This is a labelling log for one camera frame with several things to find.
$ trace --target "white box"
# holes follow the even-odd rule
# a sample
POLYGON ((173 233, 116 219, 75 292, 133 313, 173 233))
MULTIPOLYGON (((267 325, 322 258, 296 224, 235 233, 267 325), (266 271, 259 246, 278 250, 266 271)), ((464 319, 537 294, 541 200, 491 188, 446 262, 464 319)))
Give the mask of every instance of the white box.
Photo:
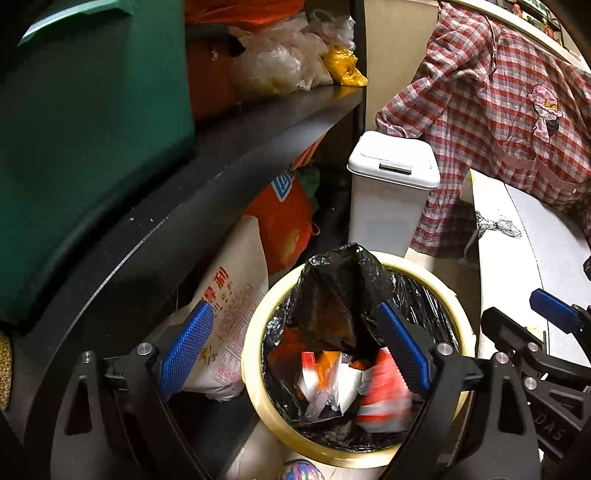
POLYGON ((353 174, 349 242, 403 257, 429 192, 439 186, 428 143, 365 132, 349 157, 353 174))

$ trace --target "blue gripper pad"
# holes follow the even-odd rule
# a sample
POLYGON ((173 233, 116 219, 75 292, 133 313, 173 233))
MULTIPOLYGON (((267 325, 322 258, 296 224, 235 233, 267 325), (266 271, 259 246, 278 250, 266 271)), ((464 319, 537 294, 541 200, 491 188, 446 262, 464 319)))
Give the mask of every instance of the blue gripper pad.
POLYGON ((577 311, 541 288, 531 293, 530 307, 564 333, 578 332, 580 329, 577 311))
POLYGON ((419 325, 411 325, 402 316, 396 313, 396 307, 390 302, 382 302, 374 311, 374 319, 378 326, 380 335, 384 338, 390 355, 394 358, 400 373, 406 382, 408 389, 426 398, 431 389, 431 376, 433 374, 432 359, 426 351, 426 346, 433 346, 433 340, 428 333, 419 325), (412 329, 414 334, 424 334, 425 337, 415 341, 409 332, 412 329))
POLYGON ((213 330, 213 308, 206 301, 200 301, 190 316, 192 318, 188 325, 162 362, 160 393, 165 400, 183 389, 185 380, 213 330))

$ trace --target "floor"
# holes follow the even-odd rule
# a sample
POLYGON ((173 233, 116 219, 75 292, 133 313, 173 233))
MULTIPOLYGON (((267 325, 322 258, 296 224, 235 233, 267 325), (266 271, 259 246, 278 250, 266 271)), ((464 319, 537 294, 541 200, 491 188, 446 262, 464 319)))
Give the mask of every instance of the floor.
MULTIPOLYGON (((405 256, 441 279, 457 295, 471 324, 480 318, 480 276, 458 260, 433 258, 408 249, 405 256)), ((264 423, 259 422, 222 480, 274 480, 284 462, 302 458, 287 449, 264 423)), ((314 462, 326 480, 376 480, 381 468, 348 469, 314 462)))

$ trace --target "black trash bag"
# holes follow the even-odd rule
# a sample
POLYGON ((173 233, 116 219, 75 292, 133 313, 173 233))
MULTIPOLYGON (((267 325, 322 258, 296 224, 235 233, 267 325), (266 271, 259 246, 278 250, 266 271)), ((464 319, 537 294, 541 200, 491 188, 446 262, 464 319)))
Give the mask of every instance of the black trash bag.
MULTIPOLYGON (((387 270, 368 250, 345 245, 310 258, 295 287, 277 307, 263 338, 265 388, 284 420, 313 442, 349 452, 372 452, 396 445, 407 432, 368 433, 355 423, 360 397, 344 415, 326 407, 320 418, 304 418, 306 400, 295 384, 301 352, 342 351, 373 363, 385 346, 371 313, 392 299, 408 321, 421 325, 436 342, 458 348, 447 312, 425 287, 387 270)), ((423 402, 413 400, 413 418, 423 402)))

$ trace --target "green container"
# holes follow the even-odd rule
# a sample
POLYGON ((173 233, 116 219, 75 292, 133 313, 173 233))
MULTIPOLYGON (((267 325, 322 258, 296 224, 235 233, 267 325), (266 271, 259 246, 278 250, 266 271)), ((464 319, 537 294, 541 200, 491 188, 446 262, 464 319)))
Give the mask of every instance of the green container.
POLYGON ((0 320, 193 141, 183 1, 54 1, 0 78, 0 320))

